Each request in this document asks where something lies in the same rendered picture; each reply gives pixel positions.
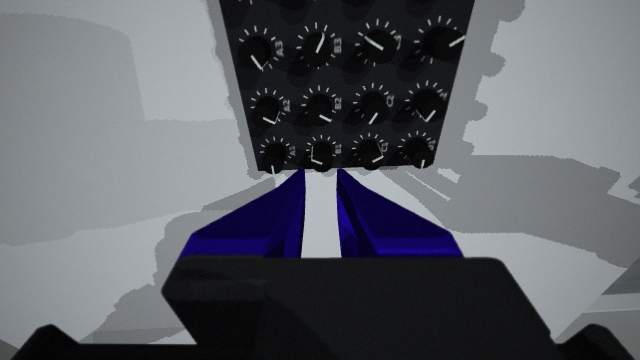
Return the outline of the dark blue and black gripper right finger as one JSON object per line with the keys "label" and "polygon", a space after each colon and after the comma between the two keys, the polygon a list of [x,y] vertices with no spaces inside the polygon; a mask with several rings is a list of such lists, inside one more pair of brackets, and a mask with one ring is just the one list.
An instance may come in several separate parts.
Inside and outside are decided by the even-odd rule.
{"label": "dark blue and black gripper right finger", "polygon": [[336,194],[341,258],[464,257],[450,231],[366,188],[342,168]]}

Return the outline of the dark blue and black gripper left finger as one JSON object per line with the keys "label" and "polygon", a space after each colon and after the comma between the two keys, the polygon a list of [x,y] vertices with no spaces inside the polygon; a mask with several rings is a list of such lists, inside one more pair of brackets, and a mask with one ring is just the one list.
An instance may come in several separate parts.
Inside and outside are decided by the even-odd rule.
{"label": "dark blue and black gripper left finger", "polygon": [[299,169],[277,188],[193,232],[178,259],[192,254],[301,258],[305,197],[305,169]]}

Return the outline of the black knob box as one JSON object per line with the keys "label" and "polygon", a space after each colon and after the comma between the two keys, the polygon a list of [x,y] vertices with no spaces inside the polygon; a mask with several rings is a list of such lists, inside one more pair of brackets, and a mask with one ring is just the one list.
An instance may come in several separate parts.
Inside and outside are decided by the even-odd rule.
{"label": "black knob box", "polygon": [[219,0],[258,171],[433,165],[474,2]]}

